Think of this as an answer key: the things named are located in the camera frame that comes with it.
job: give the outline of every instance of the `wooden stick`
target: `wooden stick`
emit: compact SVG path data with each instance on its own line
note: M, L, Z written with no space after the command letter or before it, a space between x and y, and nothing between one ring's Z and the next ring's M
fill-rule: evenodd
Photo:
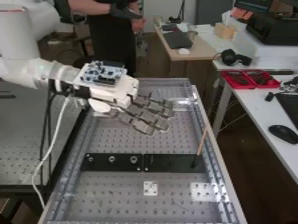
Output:
M200 152L202 152L202 146L203 146L203 141L204 141L206 135L207 135L207 126L206 126L204 129L203 129L203 134L202 134L202 138L200 138L199 145L198 145L196 156L200 155Z

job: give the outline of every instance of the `keyboard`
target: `keyboard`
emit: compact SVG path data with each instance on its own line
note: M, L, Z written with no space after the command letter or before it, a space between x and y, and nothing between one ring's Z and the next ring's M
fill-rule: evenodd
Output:
M165 33L163 37L170 49L190 48L192 46L192 42L180 30Z
M298 95L276 94L276 99L298 129Z

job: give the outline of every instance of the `cable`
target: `cable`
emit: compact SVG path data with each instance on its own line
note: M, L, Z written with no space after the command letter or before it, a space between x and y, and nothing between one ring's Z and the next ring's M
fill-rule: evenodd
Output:
M212 56L212 58L211 58L211 62L212 62L212 60L215 59L215 57L216 57L219 54L220 54L220 53L216 53L216 54ZM206 81L204 81L204 87L203 87L202 99L204 99L204 96L206 96L207 81L208 81L208 73L210 73L211 65L212 65L212 64L210 63L210 65L208 65L208 67L207 67L207 74L206 74Z
M66 106L67 106L67 103L69 103L69 98L65 98L63 100L63 104L62 104L62 108L61 108L61 111L59 111L59 114L58 114L58 120L57 120L57 125L55 125L55 129L54 129L54 134L53 134L53 139L51 139L51 142L50 142L50 146L49 146L49 149L46 151L46 154L42 158L42 160L39 161L35 169L34 169L34 172L33 172L33 175L31 175L31 187L38 195L38 198L39 198L39 203L41 203L41 206L42 208L45 207L45 204L43 204L43 199L42 199L42 195L35 187L35 184L34 184L34 178L38 174L38 170L39 168L42 167L42 164L43 164L43 161L47 159L49 157L49 154L51 153L51 150L53 150L53 146L55 144L55 140L57 140L57 136L58 136L58 130L59 130L59 126L61 126L61 121L62 121L62 116L63 116L63 112L65 112L65 109L66 109Z
M47 147L50 145L50 108L51 108L51 102L54 97L58 95L58 93L54 93L50 96L50 88L47 88L47 96L46 96L46 107L45 107L45 113L43 113L43 123L42 123L42 132L41 132L41 142L39 142L39 161L42 160L43 156L43 142L45 142L45 134L46 134L46 125L47 125ZM41 192L43 190L43 170L42 166L39 169L39 186L41 186Z
M232 120L220 130L219 132L226 129L231 124L234 124L238 120L240 120L247 114L244 113L242 116L239 116L235 120Z

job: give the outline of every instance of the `small white object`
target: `small white object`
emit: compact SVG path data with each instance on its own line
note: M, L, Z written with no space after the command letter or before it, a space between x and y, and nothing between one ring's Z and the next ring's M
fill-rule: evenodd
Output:
M180 55L188 55L188 54L190 54L190 50L186 49L186 48L180 48L180 49L178 50L178 54L180 54Z
M176 27L183 33L188 31L187 23L179 23L176 24Z
M158 195L158 183L157 181L143 182L143 196L157 196Z
M110 106L107 103L103 103L102 101L94 100L94 99L89 99L87 100L91 109L97 112L97 113L109 113L110 112Z

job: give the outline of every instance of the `box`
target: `box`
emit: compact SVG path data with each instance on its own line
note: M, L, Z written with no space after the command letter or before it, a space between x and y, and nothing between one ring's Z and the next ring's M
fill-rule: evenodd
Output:
M222 23L215 24L214 33L216 36L219 36L222 39L232 39L235 29L232 26L224 26Z

